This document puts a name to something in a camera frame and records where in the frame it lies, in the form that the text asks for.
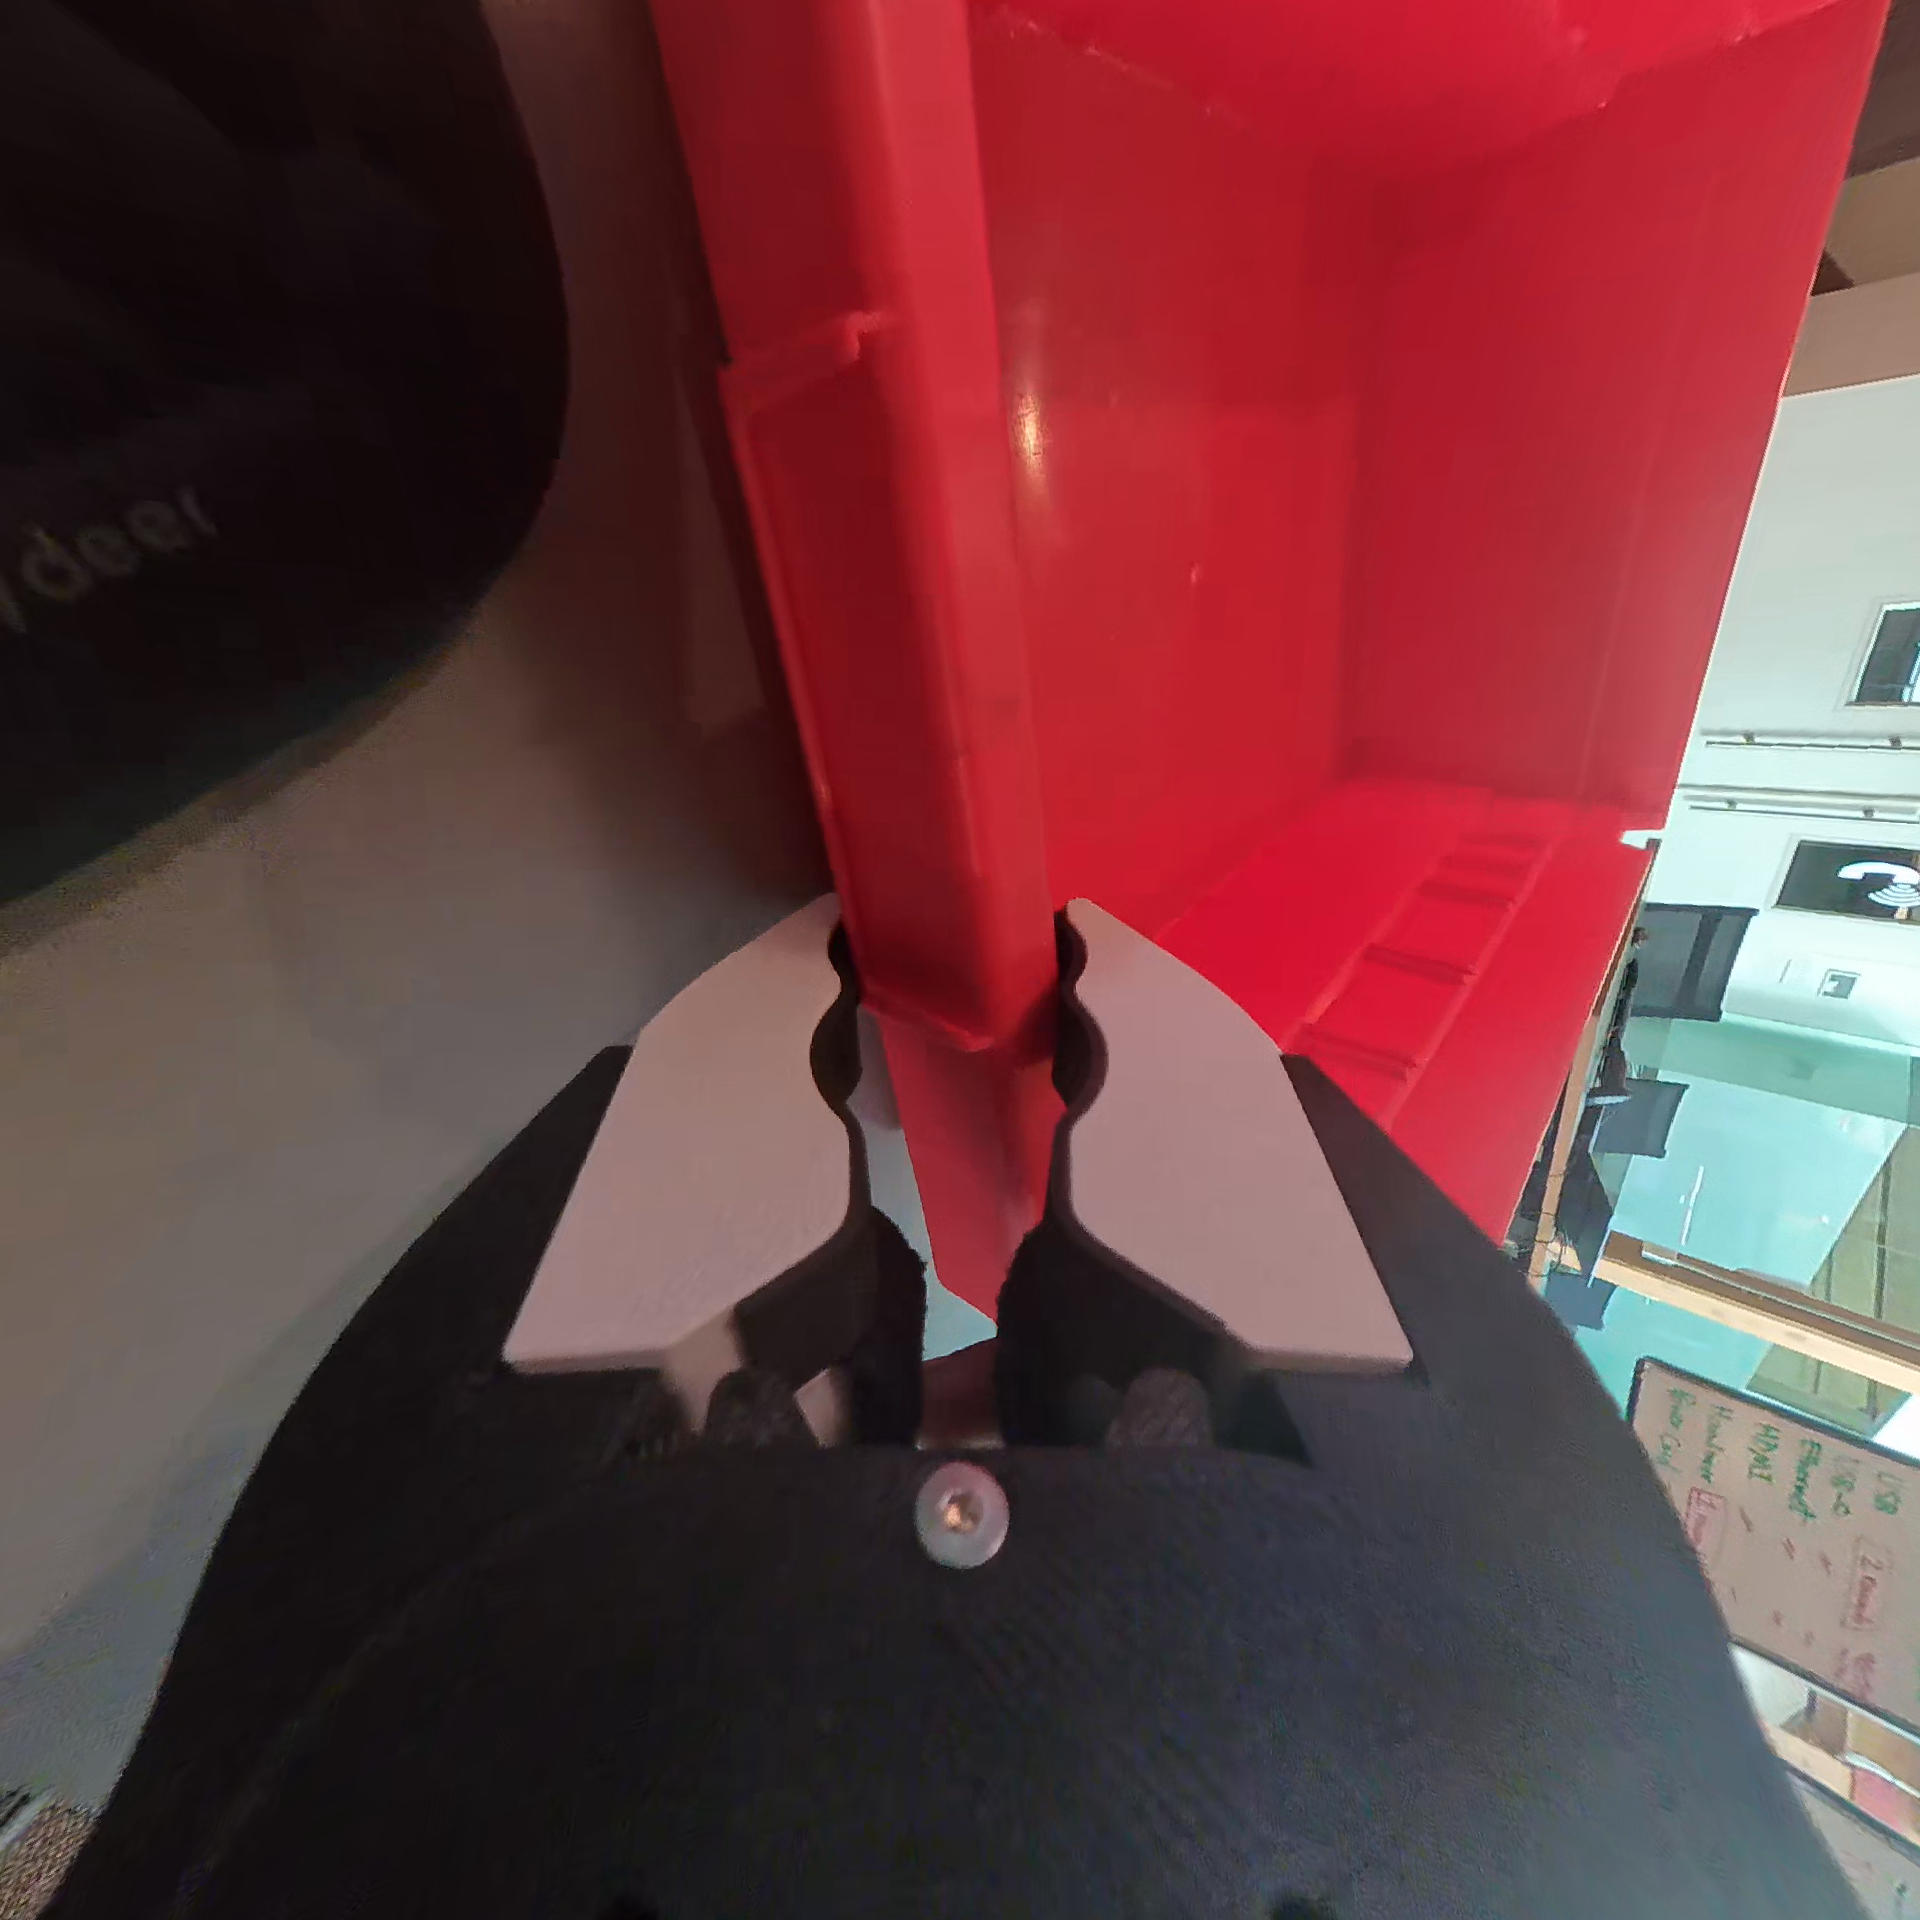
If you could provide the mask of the cardboard box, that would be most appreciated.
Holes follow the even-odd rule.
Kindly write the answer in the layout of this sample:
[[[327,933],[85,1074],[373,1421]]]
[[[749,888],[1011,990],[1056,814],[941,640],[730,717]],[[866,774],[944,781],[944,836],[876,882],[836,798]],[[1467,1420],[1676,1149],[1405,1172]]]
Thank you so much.
[[[1766,1742],[1784,1765],[1854,1812],[1917,1845],[1916,1736],[1810,1690],[1795,1713],[1766,1729]]]

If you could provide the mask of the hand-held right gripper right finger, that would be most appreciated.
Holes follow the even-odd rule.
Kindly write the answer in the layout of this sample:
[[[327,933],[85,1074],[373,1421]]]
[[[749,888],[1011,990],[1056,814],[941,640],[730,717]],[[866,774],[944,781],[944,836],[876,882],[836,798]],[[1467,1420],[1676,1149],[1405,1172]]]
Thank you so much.
[[[1407,1334],[1282,1049],[1091,900],[1056,918],[1062,1114],[998,1291],[1016,1448],[1296,1449],[1296,1377],[1402,1380]]]

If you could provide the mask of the red plastic bin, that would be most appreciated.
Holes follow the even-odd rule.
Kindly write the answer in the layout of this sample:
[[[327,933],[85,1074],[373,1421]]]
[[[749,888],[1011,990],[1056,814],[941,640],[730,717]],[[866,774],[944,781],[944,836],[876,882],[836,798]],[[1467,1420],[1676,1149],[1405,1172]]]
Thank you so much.
[[[651,14],[941,1283],[1039,1217],[1075,898],[1500,1238],[1887,8]]]

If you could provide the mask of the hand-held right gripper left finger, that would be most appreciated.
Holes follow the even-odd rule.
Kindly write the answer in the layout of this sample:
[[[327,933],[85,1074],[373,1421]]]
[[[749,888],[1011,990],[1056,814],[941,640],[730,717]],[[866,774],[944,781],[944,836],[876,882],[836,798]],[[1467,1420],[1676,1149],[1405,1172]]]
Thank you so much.
[[[824,1445],[911,1445],[923,1264],[872,1203],[859,987],[834,897],[701,972],[636,1037],[503,1360],[640,1371],[693,1429],[739,1374]]]

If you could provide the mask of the whiteboard with handwriting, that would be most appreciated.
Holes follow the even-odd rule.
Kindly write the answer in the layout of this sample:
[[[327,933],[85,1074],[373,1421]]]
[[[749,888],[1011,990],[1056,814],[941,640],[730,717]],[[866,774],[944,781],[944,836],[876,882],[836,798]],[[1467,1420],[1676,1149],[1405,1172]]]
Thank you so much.
[[[1916,1462],[1655,1357],[1626,1418],[1727,1640],[1916,1737]]]

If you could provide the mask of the black round fabric pad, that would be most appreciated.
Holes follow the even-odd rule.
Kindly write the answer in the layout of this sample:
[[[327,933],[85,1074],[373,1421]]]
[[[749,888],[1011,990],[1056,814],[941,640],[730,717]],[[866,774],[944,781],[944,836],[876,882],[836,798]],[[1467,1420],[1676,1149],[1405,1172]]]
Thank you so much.
[[[458,633],[566,382],[482,5],[5,3],[5,904]]]

